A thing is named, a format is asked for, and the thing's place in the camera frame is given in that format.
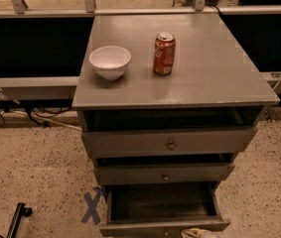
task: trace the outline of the soda can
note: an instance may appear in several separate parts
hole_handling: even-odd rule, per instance
[[[176,53],[176,40],[170,33],[160,33],[155,40],[153,71],[158,75],[172,72]]]

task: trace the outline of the blue tape x mark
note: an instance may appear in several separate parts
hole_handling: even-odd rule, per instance
[[[102,191],[100,187],[95,187],[94,190],[97,192],[97,195],[93,200],[89,192],[84,195],[84,199],[86,200],[88,210],[81,220],[82,223],[86,223],[90,217],[92,217],[95,225],[100,223],[100,217],[98,215],[96,207],[99,203],[100,197],[102,196]]]

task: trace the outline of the drawer knob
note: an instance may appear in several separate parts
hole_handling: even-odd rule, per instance
[[[168,144],[168,149],[170,151],[174,151],[176,150],[176,145],[173,143],[173,141],[170,141],[169,144]]]
[[[169,179],[170,179],[169,174],[164,173],[163,174],[163,180],[169,180]]]

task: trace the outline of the countertop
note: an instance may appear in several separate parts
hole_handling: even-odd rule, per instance
[[[153,70],[161,32],[177,41],[170,75]],[[128,71],[108,81],[92,70],[89,55],[103,46],[131,53]],[[72,106],[154,109],[251,106],[279,99],[218,14],[96,16]]]

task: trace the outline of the terrazzo floor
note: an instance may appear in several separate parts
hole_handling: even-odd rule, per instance
[[[258,123],[259,132],[216,190],[219,210],[231,220],[217,233],[220,238],[281,237],[281,107],[272,108],[270,114],[274,121]],[[100,223],[92,217],[82,222],[88,209],[84,195],[95,199],[97,183],[80,132],[54,125],[42,128],[25,117],[4,116],[0,234],[7,234],[17,203],[24,202],[33,214],[22,218],[17,237],[101,237],[99,226],[106,221],[103,197],[96,208]],[[59,121],[78,124],[74,113]]]

